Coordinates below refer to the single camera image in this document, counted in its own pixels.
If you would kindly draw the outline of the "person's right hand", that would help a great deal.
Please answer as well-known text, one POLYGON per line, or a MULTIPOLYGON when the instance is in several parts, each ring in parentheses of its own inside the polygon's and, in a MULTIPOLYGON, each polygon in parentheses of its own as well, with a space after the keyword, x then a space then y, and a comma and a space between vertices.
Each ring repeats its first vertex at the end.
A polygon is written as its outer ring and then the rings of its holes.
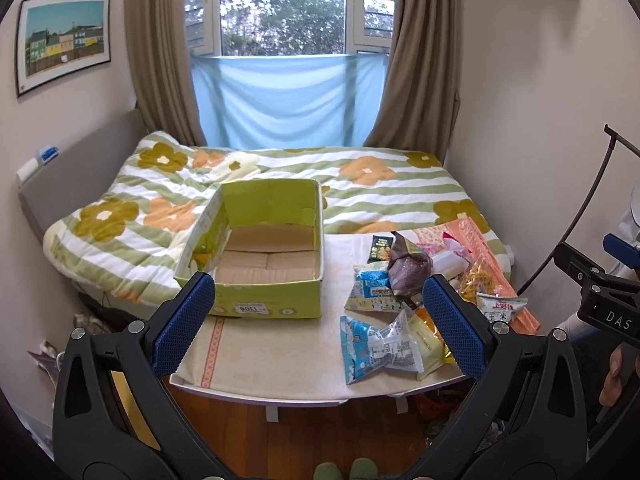
POLYGON ((620 377, 624 364, 623 346, 621 344, 612 352, 608 364, 610 364, 610 369, 605 377, 599 396, 600 404, 605 408, 613 406, 623 390, 622 378, 620 377))

